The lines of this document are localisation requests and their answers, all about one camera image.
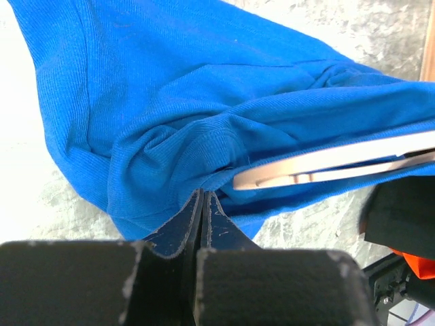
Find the wooden clothes rack centre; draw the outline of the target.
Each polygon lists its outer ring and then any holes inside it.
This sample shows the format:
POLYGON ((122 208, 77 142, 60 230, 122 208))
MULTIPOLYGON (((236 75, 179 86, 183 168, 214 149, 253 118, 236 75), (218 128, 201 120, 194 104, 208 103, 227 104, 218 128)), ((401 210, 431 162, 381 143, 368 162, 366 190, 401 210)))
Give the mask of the wooden clothes rack centre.
POLYGON ((421 64, 420 80, 423 82, 434 82, 434 45, 435 45, 435 17, 434 1, 430 10, 428 29, 425 36, 425 45, 421 64))

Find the blue tank top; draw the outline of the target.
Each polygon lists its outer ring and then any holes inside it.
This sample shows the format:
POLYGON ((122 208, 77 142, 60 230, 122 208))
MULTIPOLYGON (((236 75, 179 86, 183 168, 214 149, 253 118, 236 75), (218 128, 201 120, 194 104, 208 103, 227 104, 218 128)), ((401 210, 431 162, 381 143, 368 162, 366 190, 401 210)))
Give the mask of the blue tank top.
POLYGON ((202 188, 249 237, 264 220, 407 176, 237 191, 273 160, 432 130, 434 85, 384 75, 222 1, 12 1, 52 159, 138 240, 202 188))

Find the orange hanging garment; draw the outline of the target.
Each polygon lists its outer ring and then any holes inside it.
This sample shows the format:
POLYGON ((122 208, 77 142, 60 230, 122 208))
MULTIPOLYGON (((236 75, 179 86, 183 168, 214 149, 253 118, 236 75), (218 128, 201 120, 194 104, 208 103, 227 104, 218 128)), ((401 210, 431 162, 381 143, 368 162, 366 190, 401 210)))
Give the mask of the orange hanging garment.
POLYGON ((434 228, 406 219, 362 217, 360 234, 367 242, 391 249, 405 259, 417 278, 434 279, 434 228))

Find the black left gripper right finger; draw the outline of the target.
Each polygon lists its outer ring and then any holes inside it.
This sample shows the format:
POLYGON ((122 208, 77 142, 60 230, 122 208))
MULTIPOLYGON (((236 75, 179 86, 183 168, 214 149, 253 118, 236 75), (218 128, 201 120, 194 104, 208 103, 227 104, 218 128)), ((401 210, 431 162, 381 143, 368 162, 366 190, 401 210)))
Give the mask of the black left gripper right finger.
POLYGON ((260 247, 225 214, 214 192, 205 192, 202 209, 201 248, 218 251, 253 251, 260 247))

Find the beige wooden hanger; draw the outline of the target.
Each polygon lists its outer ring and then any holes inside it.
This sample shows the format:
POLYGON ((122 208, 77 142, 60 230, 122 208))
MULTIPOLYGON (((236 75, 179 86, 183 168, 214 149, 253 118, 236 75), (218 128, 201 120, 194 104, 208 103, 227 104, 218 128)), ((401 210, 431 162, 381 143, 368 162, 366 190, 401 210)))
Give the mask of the beige wooden hanger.
POLYGON ((248 169, 236 190, 334 181, 386 173, 434 161, 434 131, 322 149, 248 169))

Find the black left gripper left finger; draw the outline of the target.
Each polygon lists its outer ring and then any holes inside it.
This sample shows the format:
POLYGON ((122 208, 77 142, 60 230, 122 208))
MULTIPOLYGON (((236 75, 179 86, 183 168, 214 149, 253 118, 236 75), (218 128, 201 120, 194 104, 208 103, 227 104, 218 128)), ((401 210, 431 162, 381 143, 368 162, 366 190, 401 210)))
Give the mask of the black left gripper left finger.
POLYGON ((164 259, 180 255, 201 226, 203 190, 195 190, 181 210, 144 238, 152 252, 164 259))

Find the black hanging garment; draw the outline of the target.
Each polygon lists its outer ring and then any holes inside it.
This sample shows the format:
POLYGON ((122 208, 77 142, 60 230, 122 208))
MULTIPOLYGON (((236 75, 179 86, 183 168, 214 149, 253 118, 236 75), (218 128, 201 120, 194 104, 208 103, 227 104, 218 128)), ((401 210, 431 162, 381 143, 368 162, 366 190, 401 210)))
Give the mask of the black hanging garment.
POLYGON ((434 259, 434 178, 406 177, 375 186, 363 206, 364 240, 434 259))

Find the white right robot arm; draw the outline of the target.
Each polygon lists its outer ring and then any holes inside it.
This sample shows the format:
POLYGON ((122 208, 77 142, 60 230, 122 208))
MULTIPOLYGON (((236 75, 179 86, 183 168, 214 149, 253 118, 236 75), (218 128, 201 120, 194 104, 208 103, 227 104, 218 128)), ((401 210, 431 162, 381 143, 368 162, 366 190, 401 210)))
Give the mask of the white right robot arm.
POLYGON ((375 311, 386 325, 390 310, 403 300, 434 309, 434 280, 421 280, 401 256, 390 254, 365 267, 375 311))

